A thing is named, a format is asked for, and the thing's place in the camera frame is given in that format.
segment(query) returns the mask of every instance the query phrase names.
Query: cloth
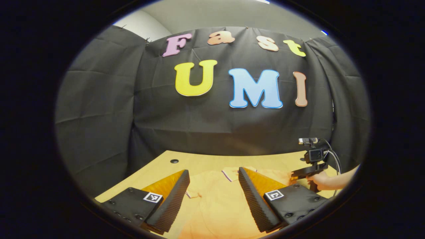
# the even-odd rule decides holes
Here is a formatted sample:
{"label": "cloth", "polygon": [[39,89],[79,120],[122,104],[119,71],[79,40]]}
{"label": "cloth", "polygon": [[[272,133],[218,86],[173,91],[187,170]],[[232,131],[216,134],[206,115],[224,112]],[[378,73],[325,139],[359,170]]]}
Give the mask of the cloth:
{"label": "cloth", "polygon": [[[289,172],[257,172],[285,185],[290,184]],[[201,199],[192,218],[184,225],[180,239],[253,239],[267,234],[258,230],[239,181],[231,182],[222,171],[191,176],[187,194],[192,199]]]}
{"label": "cloth", "polygon": [[[255,169],[253,167],[245,167],[245,168],[251,169],[252,171],[255,171],[255,172],[257,171],[257,169]],[[221,170],[221,171],[224,173],[224,175],[227,177],[227,179],[229,181],[233,182],[233,181],[239,180],[239,177],[238,177],[239,168],[238,167],[232,167],[232,168],[226,167],[226,168],[223,168],[223,170]]]}

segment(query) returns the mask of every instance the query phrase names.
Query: letter m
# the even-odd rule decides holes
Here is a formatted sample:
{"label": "letter m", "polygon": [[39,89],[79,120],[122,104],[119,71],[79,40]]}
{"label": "letter m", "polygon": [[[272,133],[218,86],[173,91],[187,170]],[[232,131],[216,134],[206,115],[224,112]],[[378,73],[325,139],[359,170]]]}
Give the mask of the letter m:
{"label": "letter m", "polygon": [[257,107],[264,92],[264,100],[261,102],[264,108],[282,108],[283,103],[279,99],[279,73],[277,71],[264,70],[258,82],[255,82],[248,71],[242,68],[231,69],[229,70],[229,74],[233,76],[235,83],[233,100],[230,101],[230,107],[245,108],[248,106],[248,102],[244,99],[244,92],[251,104]]}

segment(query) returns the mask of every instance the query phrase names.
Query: table surface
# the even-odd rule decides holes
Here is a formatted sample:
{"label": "table surface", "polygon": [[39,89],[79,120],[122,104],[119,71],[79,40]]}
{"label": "table surface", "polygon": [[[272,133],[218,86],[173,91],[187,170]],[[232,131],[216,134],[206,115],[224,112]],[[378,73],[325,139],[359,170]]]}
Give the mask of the table surface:
{"label": "table surface", "polygon": [[[284,172],[291,172],[309,165],[301,161],[306,151],[275,154],[264,156],[215,156],[202,154],[188,154],[175,151],[165,151],[146,166],[124,179],[117,185],[97,196],[99,202],[105,202],[116,196],[128,187],[137,189],[144,188],[156,181],[159,181],[173,173],[187,169],[189,175],[194,176],[206,171],[221,171],[225,167],[246,167],[252,166],[256,169],[278,169]],[[178,163],[171,163],[172,159],[177,159]],[[330,167],[326,170],[329,176],[336,176],[337,172]],[[298,180],[298,183],[309,187],[306,179]],[[329,198],[334,191],[321,191],[318,194]],[[162,237],[177,239],[186,221],[191,217],[194,207],[200,198],[189,199],[184,197],[180,211],[174,221],[170,231],[165,232]]]}

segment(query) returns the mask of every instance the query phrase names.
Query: black curtain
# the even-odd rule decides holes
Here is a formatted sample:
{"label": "black curtain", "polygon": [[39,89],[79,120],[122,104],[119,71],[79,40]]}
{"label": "black curtain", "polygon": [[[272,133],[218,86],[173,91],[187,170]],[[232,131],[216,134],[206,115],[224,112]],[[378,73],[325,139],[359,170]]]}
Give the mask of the black curtain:
{"label": "black curtain", "polygon": [[62,80],[55,118],[59,148],[90,196],[126,176],[134,83],[145,44],[111,26],[81,51]]}
{"label": "black curtain", "polygon": [[[209,45],[209,34],[216,31],[231,32],[235,41]],[[146,45],[141,37],[112,26],[67,72],[57,102],[57,137],[69,170],[89,195],[99,195],[165,150],[281,154],[306,150],[298,138],[319,137],[331,142],[343,171],[360,162],[370,134],[368,95],[355,65],[329,37],[303,42],[245,27],[172,36],[186,33],[193,37],[180,53],[162,57],[168,37]],[[259,35],[272,38],[279,51],[262,49]],[[284,40],[299,44],[306,56],[292,53]],[[180,95],[174,67],[194,63],[190,83],[197,85],[203,60],[218,62],[212,88],[197,97]],[[277,71],[283,107],[253,107],[245,95],[246,108],[231,108],[234,85],[228,71],[233,68],[246,69],[256,81],[263,70]],[[295,105],[294,71],[307,77],[306,107]]]}

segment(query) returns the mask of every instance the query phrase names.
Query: pink letter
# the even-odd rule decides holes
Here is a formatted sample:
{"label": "pink letter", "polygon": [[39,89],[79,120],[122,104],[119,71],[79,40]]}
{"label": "pink letter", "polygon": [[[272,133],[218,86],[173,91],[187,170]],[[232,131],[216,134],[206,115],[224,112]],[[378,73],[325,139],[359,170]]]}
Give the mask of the pink letter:
{"label": "pink letter", "polygon": [[192,34],[190,33],[168,38],[167,50],[164,52],[162,56],[168,57],[172,55],[177,55],[180,52],[180,50],[178,50],[177,47],[179,46],[180,48],[183,48],[184,45],[186,44],[186,39],[190,39],[190,38],[192,38]]}

